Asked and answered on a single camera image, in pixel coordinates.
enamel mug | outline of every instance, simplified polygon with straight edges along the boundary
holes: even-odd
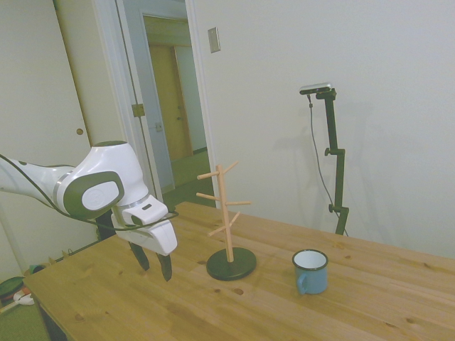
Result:
[[[327,256],[318,250],[301,250],[292,257],[297,289],[305,293],[322,293],[327,289]]]

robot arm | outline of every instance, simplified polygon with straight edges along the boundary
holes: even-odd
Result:
[[[43,167],[2,158],[0,190],[34,197],[78,220],[91,220],[112,209],[117,235],[132,243],[143,267],[137,254],[142,247],[161,255],[161,265],[165,260],[170,266],[169,259],[163,257],[177,247],[176,235],[168,220],[158,222],[168,214],[167,207],[149,194],[133,148],[126,142],[110,141],[93,146],[77,167]]]

black mug rim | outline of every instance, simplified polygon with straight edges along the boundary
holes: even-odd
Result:
[[[321,266],[319,266],[319,267],[317,267],[317,268],[305,268],[305,267],[303,267],[303,266],[298,265],[298,264],[295,262],[294,258],[295,258],[295,256],[296,256],[297,254],[299,254],[299,253],[301,253],[301,252],[303,252],[303,251],[315,251],[315,252],[318,252],[318,253],[322,254],[322,255],[326,258],[326,263],[324,263],[324,265],[321,265]],[[315,250],[315,249],[303,249],[303,250],[300,250],[300,251],[296,252],[296,253],[292,256],[292,263],[295,265],[295,267],[297,267],[297,268],[299,268],[299,269],[302,269],[302,270],[317,271],[317,270],[324,269],[324,268],[327,266],[327,264],[328,264],[328,257],[327,257],[326,254],[324,254],[322,251],[319,251],[319,250]]]

switch plate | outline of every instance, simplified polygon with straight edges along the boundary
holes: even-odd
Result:
[[[208,42],[210,44],[211,53],[221,50],[220,39],[218,37],[218,28],[214,27],[208,30]]]

black cable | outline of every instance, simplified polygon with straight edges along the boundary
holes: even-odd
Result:
[[[330,200],[330,203],[332,204],[332,206],[334,206],[333,204],[333,200],[332,200],[332,197],[330,195],[330,192],[328,191],[327,189],[327,186],[326,186],[326,182],[324,181],[324,178],[322,176],[322,172],[321,172],[321,164],[319,163],[319,155],[318,155],[318,148],[316,147],[316,141],[314,139],[314,130],[313,130],[313,103],[311,103],[311,97],[310,95],[308,94],[307,95],[308,97],[308,100],[310,102],[310,126],[311,126],[311,138],[313,139],[313,145],[314,145],[314,151],[316,153],[316,161],[318,163],[318,172],[319,172],[319,177],[321,178],[321,181],[322,181],[322,185],[324,186],[324,189],[326,190],[326,193],[327,193],[327,196],[328,196],[328,199]],[[340,219],[340,215],[338,214],[338,212],[335,212],[336,216]],[[348,234],[348,231],[346,231],[346,228],[344,229],[345,233],[346,233],[346,236],[349,237],[349,234]]]
[[[78,220],[80,222],[86,222],[88,224],[93,224],[93,225],[97,225],[98,227],[103,227],[105,229],[113,229],[114,231],[134,231],[136,229],[141,229],[143,227],[151,227],[151,226],[154,226],[160,222],[164,222],[166,220],[170,220],[170,219],[173,219],[175,217],[178,216],[178,213],[176,211],[173,211],[173,212],[169,212],[171,214],[173,214],[172,216],[170,217],[166,217],[166,218],[161,218],[155,222],[152,222],[150,224],[146,224],[146,225],[136,225],[136,226],[132,226],[132,227],[126,227],[124,229],[117,229],[116,227],[111,227],[111,226],[107,226],[107,225],[103,225],[103,224],[99,224],[97,222],[93,222],[91,220],[85,220],[85,219],[80,219],[80,218],[76,218],[76,217],[73,217],[72,215],[69,215],[68,213],[65,213],[63,212],[60,208],[58,208],[54,203],[53,201],[48,197],[47,194],[44,193],[44,191],[41,189],[40,186],[38,186],[32,179],[30,179],[30,177],[23,171],[21,170],[16,164],[14,164],[13,161],[11,161],[9,158],[7,158],[6,156],[0,154],[0,158],[4,159],[7,163],[9,163],[10,165],[12,165],[25,179],[27,179],[27,181],[29,183],[31,183],[31,185],[36,188],[36,190],[46,199],[46,201],[49,202],[49,205],[54,209],[56,210],[57,212],[59,212],[61,215],[64,215],[65,217],[68,217],[68,218],[71,218],[71,219],[74,219],[74,220]]]

